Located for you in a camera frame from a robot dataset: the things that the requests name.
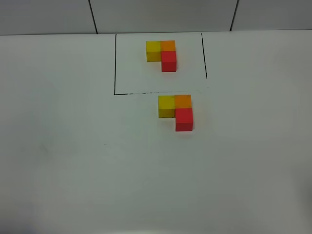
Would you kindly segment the template red cube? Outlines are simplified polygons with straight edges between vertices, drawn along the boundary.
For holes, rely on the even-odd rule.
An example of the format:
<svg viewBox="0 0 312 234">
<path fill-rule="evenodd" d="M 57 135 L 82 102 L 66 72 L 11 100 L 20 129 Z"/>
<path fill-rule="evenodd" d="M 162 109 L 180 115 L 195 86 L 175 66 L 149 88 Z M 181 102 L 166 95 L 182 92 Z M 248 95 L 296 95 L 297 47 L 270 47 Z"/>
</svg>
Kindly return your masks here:
<svg viewBox="0 0 312 234">
<path fill-rule="evenodd" d="M 176 51 L 161 51 L 161 71 L 176 72 L 177 59 Z"/>
</svg>

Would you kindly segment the template yellow cube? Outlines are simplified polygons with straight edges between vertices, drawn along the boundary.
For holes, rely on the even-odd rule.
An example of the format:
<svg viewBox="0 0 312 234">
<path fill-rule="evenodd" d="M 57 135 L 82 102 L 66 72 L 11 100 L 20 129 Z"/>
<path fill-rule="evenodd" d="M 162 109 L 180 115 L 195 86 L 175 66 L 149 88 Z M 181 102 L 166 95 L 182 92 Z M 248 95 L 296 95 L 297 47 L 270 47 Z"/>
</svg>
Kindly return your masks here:
<svg viewBox="0 0 312 234">
<path fill-rule="evenodd" d="M 146 42 L 146 59 L 147 59 L 147 62 L 161 61 L 160 41 L 147 41 Z"/>
</svg>

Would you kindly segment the template orange cube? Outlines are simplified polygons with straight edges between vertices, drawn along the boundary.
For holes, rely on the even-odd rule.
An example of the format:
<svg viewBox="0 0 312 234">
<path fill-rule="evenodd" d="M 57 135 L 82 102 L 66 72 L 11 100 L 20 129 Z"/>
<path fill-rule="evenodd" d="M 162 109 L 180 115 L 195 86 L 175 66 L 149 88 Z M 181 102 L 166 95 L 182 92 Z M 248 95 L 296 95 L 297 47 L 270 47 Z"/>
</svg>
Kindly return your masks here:
<svg viewBox="0 0 312 234">
<path fill-rule="evenodd" d="M 175 51 L 176 43 L 174 40 L 162 40 L 160 42 L 161 51 Z"/>
</svg>

